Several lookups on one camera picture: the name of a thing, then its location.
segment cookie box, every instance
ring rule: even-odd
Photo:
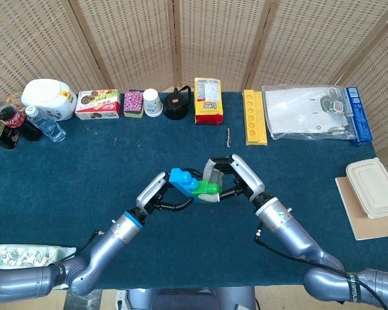
[[[78,95],[75,114],[80,119],[119,118],[119,110],[117,89],[85,90]]]

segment plastic bag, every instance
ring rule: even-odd
[[[0,269],[19,269],[47,266],[76,250],[75,247],[52,245],[0,244]],[[66,289],[66,284],[54,289]]]
[[[336,85],[262,86],[266,122],[274,140],[356,138],[345,88]]]

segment floor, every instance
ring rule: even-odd
[[[66,291],[53,291],[48,296],[34,300],[0,304],[0,310],[80,310],[100,309],[114,310],[116,291],[102,291],[102,298],[98,304],[85,304],[83,307],[69,307],[65,305]],[[260,303],[261,310],[373,310],[378,309],[363,304],[344,304],[336,302],[319,302],[310,297],[301,285],[278,285],[256,287],[256,297]]]

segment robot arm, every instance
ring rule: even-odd
[[[162,201],[171,187],[168,174],[160,173],[138,196],[136,207],[125,211],[113,220],[111,228],[91,250],[89,263],[81,256],[45,267],[25,269],[0,269],[0,302],[36,298],[48,295],[53,287],[68,284],[74,295],[89,294],[105,268],[145,224],[145,218],[155,209],[178,211],[193,199],[173,205]]]
[[[381,306],[370,291],[359,285],[362,282],[388,308],[388,273],[372,269],[358,274],[345,273],[342,263],[316,243],[292,216],[291,209],[286,209],[276,197],[265,193],[262,181],[239,156],[210,159],[204,169],[204,177],[210,178],[212,173],[216,173],[215,170],[223,174],[234,174],[235,187],[221,192],[214,201],[243,193],[253,203],[254,212],[261,223],[274,234],[292,257],[324,265],[346,275],[320,267],[309,269],[303,284],[311,296],[322,301],[361,302]]]

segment snack box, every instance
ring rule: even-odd
[[[85,90],[78,95],[75,114],[80,119],[119,118],[117,89]]]
[[[144,115],[142,92],[130,90],[124,93],[124,115],[127,118],[141,118]]]

